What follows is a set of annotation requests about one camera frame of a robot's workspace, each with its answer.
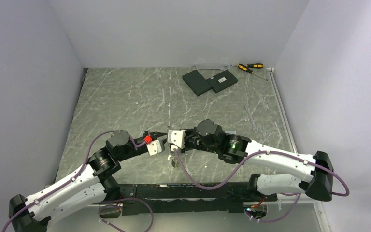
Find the round metal key organizer disc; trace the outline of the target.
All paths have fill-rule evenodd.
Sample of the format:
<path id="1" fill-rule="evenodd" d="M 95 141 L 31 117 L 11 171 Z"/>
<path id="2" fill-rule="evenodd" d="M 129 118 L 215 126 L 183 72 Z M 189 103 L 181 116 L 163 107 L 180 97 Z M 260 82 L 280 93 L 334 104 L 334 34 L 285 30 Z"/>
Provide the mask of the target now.
<path id="1" fill-rule="evenodd" d="M 168 157 L 168 161 L 170 162 L 170 164 L 174 168 L 176 168 L 177 165 L 178 165 L 178 158 L 177 158 L 177 156 L 175 154 L 175 151 L 177 151 L 177 153 L 180 154 L 181 153 L 181 148 L 179 148 L 176 145 L 169 144 L 169 157 Z"/>

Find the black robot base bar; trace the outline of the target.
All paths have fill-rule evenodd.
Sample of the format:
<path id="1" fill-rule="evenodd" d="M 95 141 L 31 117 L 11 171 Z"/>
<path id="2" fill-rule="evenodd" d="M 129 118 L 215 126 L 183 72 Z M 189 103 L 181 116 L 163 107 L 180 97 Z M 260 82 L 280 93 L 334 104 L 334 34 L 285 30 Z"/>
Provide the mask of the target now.
<path id="1" fill-rule="evenodd" d="M 276 194 L 263 196 L 248 189 L 247 182 L 228 182 L 215 190 L 190 183 L 120 184 L 106 201 L 123 199 L 123 215 L 227 211 L 241 213 L 251 203 L 277 201 Z"/>

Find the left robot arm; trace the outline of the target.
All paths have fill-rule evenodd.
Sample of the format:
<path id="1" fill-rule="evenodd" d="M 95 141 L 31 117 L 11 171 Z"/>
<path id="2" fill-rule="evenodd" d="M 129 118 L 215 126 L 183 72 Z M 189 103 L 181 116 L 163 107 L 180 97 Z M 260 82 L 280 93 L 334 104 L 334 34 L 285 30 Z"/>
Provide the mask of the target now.
<path id="1" fill-rule="evenodd" d="M 104 147 L 87 151 L 83 164 L 68 176 L 44 188 L 10 199 L 9 220 L 3 231 L 12 225 L 16 232 L 45 232 L 60 219 L 94 203 L 113 203 L 121 197 L 120 186 L 113 174 L 120 163 L 148 153 L 161 153 L 166 133 L 145 131 L 133 138 L 126 130 L 108 131 L 111 135 Z"/>

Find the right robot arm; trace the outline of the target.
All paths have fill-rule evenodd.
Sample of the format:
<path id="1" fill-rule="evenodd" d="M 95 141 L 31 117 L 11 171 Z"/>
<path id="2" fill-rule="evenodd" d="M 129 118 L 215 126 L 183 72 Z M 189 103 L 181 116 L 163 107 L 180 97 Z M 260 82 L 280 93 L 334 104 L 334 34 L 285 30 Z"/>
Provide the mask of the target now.
<path id="1" fill-rule="evenodd" d="M 287 152 L 227 133 L 209 119 L 191 129 L 174 132 L 174 136 L 173 142 L 182 152 L 199 150 L 216 154 L 225 163 L 252 163 L 279 171 L 277 175 L 251 175 L 247 195 L 253 201 L 276 193 L 301 193 L 322 202 L 332 200 L 334 169 L 326 152 Z"/>

